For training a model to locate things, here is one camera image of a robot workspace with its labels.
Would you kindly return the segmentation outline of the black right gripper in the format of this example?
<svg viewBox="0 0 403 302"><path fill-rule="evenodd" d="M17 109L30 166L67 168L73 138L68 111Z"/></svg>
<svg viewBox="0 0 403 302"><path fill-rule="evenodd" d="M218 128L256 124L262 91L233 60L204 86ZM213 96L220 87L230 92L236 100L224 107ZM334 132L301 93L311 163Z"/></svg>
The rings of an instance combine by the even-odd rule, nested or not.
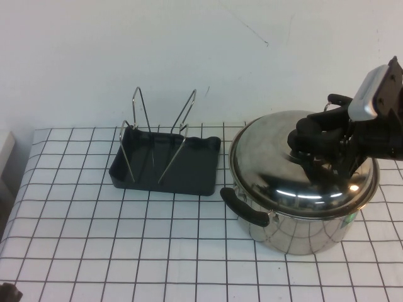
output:
<svg viewBox="0 0 403 302"><path fill-rule="evenodd" d="M341 160L402 160L401 109L391 109L385 116L366 121L351 121L347 106L307 117L311 120L299 120L288 134L290 148L331 148L342 137L338 153ZM323 130L320 123L340 123L342 128Z"/></svg>

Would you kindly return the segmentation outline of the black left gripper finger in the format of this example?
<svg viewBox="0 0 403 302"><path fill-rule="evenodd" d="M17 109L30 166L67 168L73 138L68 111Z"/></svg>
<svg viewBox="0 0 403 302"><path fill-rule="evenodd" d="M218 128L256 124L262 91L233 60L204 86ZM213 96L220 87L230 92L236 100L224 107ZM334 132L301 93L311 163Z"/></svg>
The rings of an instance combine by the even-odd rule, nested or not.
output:
<svg viewBox="0 0 403 302"><path fill-rule="evenodd" d="M14 285L8 282L0 285L0 302L20 302L23 293Z"/></svg>

